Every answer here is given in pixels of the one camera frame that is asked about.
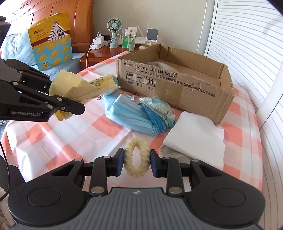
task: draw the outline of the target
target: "blue face mask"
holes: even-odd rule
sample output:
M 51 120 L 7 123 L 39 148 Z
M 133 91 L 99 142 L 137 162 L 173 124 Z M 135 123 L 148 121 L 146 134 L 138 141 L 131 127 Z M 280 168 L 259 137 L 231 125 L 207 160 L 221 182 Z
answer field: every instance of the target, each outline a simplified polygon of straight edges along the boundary
M 156 137 L 159 133 L 153 126 L 147 113 L 128 97 L 119 95 L 103 95 L 105 115 L 110 120 L 141 133 Z

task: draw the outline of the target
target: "pink checkered sheet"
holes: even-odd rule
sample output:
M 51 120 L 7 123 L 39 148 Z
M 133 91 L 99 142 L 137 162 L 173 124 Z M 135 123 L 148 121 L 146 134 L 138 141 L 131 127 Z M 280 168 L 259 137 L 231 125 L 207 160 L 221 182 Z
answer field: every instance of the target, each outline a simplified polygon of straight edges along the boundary
M 91 66 L 79 75 L 87 81 L 106 74 L 115 75 L 116 57 Z M 218 125 L 225 130 L 223 171 L 261 190 L 262 149 L 255 111 L 245 89 L 234 88 L 234 92 L 235 98 Z M 175 112 L 178 116 L 181 114 L 179 110 Z M 93 99 L 85 105 L 82 115 L 65 121 L 58 121 L 55 115 L 46 123 L 10 121 L 1 142 L 9 163 L 18 166 L 24 179 L 29 181 L 75 158 L 92 162 L 100 156 L 113 156 L 134 137 L 145 139 L 150 148 L 158 152 L 168 132 L 154 138 L 129 130 L 105 116 L 103 99 Z M 139 160 L 139 151 L 134 150 L 133 164 L 138 166 Z M 187 179 L 184 185 L 189 191 Z M 151 169 L 144 177 L 131 178 L 123 169 L 121 176 L 108 178 L 109 189 L 118 186 L 165 188 L 166 179 L 154 178 Z

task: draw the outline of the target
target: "cheese snack package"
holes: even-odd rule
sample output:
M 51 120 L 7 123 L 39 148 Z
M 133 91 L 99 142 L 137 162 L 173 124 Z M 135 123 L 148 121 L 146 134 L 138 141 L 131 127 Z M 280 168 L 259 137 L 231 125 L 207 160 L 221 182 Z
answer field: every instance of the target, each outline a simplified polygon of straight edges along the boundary
M 69 14 L 55 14 L 34 23 L 29 39 L 39 71 L 73 57 Z

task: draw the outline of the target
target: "white cable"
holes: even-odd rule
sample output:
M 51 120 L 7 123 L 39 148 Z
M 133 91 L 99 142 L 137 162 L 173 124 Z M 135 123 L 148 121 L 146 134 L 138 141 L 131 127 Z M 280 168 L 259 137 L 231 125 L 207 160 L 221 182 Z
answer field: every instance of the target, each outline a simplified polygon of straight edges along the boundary
M 122 37 L 121 37 L 120 34 L 117 34 L 116 36 L 120 36 L 120 37 L 112 37 L 112 38 L 110 38 L 110 40 L 111 40 L 112 42 L 118 42 L 120 39 L 122 39 Z
M 106 46 L 106 45 L 108 45 L 109 43 L 110 43 L 110 41 L 107 41 L 107 43 L 106 43 L 105 45 L 103 45 L 103 46 Z M 102 46 L 102 47 L 103 47 L 103 46 Z M 100 47 L 100 48 L 102 48 L 102 47 Z
M 97 33 L 97 35 L 96 35 L 96 38 L 93 40 L 93 43 L 89 46 L 89 50 L 88 50 L 88 52 L 87 52 L 87 58 L 88 58 L 88 53 L 89 53 L 89 51 L 90 51 L 90 47 L 94 44 L 95 40 L 96 40 L 97 37 L 98 37 L 98 34 L 101 36 L 100 31 L 98 31 L 98 33 Z

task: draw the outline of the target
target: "open cardboard box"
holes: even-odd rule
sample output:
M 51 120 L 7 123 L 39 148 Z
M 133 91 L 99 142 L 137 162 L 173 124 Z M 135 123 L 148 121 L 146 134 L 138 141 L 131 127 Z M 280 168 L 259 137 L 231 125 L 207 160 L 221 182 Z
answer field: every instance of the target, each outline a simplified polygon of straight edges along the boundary
M 147 64 L 151 61 L 162 61 L 177 71 Z M 118 57 L 116 66 L 123 89 L 158 97 L 215 123 L 222 121 L 234 99 L 227 65 L 187 50 L 155 44 Z

